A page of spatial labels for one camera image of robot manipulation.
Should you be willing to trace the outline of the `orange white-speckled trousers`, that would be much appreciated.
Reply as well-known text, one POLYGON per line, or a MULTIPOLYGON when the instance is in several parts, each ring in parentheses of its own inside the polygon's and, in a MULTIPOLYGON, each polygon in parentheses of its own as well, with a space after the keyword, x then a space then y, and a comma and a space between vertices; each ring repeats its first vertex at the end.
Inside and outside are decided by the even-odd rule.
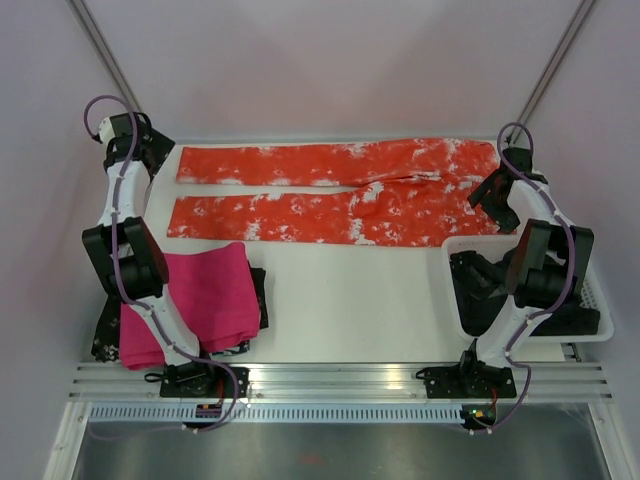
POLYGON ((180 184, 255 187, 176 199, 173 238, 437 248, 495 235, 467 198, 497 167, 488 142, 409 138, 364 143, 183 149, 180 184))

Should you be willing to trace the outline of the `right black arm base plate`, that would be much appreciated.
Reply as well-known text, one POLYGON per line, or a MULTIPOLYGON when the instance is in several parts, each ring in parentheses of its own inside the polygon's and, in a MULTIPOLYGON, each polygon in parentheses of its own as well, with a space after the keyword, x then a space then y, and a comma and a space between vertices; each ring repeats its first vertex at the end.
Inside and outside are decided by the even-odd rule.
POLYGON ((429 399, 513 399, 516 387, 509 368, 479 367, 463 372, 458 366, 427 367, 416 373, 429 399))

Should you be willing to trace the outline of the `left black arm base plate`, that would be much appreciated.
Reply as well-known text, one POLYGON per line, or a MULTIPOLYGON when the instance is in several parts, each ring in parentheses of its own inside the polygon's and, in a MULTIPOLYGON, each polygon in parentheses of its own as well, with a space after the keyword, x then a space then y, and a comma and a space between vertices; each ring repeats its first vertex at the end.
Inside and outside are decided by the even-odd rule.
POLYGON ((215 367, 209 376, 197 374, 195 377, 183 381, 162 379, 159 396, 161 398, 232 399, 235 389, 237 389, 237 397, 245 398, 249 386, 250 370, 244 367, 231 367, 231 371, 234 373, 237 383, 234 383, 231 376, 219 367, 215 367))

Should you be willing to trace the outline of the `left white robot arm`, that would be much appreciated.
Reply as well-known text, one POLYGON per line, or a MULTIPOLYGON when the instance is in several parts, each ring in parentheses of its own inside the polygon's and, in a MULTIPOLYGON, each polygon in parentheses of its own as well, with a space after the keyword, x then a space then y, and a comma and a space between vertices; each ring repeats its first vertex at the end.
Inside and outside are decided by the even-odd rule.
POLYGON ((144 221, 144 190, 174 142, 138 111, 103 119, 94 140, 106 147, 105 206, 82 243, 107 295, 145 326, 166 366, 189 364, 200 342, 187 327, 169 292, 166 257, 144 221))

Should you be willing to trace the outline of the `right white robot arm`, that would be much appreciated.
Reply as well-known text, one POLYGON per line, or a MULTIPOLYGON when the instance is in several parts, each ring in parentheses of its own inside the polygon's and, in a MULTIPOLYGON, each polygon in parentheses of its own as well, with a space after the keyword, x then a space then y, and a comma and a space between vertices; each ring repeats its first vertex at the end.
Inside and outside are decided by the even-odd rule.
POLYGON ((473 336, 456 370, 457 387, 480 395, 492 383, 490 370, 512 364, 521 340, 591 335, 601 314, 581 304, 594 234, 557 212, 543 176, 533 171, 533 153, 505 147, 500 166, 469 196, 517 245, 492 263, 466 250, 449 257, 463 327, 473 336))

